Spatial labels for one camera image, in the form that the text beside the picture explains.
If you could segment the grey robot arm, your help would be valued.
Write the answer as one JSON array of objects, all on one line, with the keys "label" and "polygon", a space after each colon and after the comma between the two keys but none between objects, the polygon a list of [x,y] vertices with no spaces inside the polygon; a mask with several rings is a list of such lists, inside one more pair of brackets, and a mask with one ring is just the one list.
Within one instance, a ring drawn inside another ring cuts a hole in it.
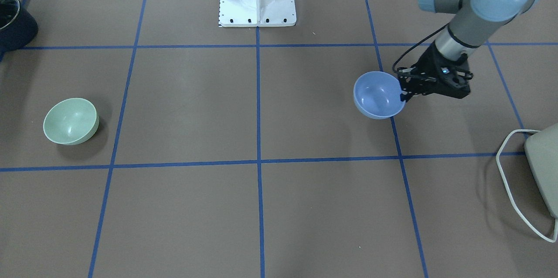
[{"label": "grey robot arm", "polygon": [[531,10],[539,0],[417,0],[421,10],[452,14],[434,32],[435,40],[412,66],[392,66],[402,89],[400,100],[416,95],[462,99],[470,94],[469,57],[497,30]]}]

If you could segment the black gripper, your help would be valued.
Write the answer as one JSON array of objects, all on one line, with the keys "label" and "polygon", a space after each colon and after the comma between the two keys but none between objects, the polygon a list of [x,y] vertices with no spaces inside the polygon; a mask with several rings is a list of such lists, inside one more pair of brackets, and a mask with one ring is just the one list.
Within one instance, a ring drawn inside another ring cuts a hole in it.
[{"label": "black gripper", "polygon": [[406,79],[399,79],[400,100],[408,102],[415,95],[443,95],[462,99],[471,92],[468,55],[452,61],[443,56],[433,42],[411,67]]}]

